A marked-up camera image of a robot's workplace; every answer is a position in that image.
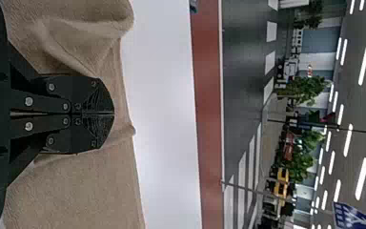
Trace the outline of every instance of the red stripe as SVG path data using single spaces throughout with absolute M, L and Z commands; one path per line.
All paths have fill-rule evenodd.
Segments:
M 193 70 L 203 229 L 223 228 L 218 1 L 192 15 Z

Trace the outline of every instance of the beige fabric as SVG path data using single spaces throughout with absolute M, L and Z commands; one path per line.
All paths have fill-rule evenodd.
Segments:
M 103 149 L 40 156 L 8 189 L 6 228 L 144 228 L 120 38 L 128 0 L 1 0 L 10 42 L 40 73 L 99 77 L 116 118 Z

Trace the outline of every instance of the screw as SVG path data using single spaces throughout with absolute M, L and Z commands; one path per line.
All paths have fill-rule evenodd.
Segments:
M 49 145 L 52 145 L 54 143 L 54 138 L 51 136 L 49 137 L 49 140 L 47 141 Z
M 68 125 L 68 123 L 70 123 L 70 120 L 66 117 L 66 118 L 64 118 L 64 119 L 62 120 L 62 123 L 63 123 L 64 125 Z
M 76 103 L 76 104 L 75 104 L 75 109 L 76 109 L 76 110 L 78 110 L 78 111 L 79 111 L 79 110 L 81 110 L 81 108 L 82 108 L 82 105 L 81 105 L 80 103 Z
M 32 123 L 31 122 L 26 123 L 25 130 L 28 131 L 28 132 L 32 130 Z
M 64 104 L 62 105 L 62 108 L 64 109 L 64 111 L 67 111 L 67 110 L 68 110 L 68 108 L 69 108 L 68 103 L 64 103 Z
M 25 105 L 27 107 L 31 107 L 32 106 L 32 103 L 33 103 L 32 97 L 26 97 L 26 99 L 25 99 Z
M 53 92 L 55 90 L 55 85 L 52 83 L 49 84 L 49 90 Z

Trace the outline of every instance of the black metal bracket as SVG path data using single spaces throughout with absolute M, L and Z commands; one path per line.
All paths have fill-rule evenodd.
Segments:
M 98 78 L 39 74 L 8 42 L 0 10 L 0 218 L 7 187 L 39 154 L 99 149 L 114 122 Z

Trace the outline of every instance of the blue sign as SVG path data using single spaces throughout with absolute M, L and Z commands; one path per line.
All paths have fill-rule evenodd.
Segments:
M 334 202 L 335 226 L 340 229 L 366 229 L 366 215 L 345 203 Z

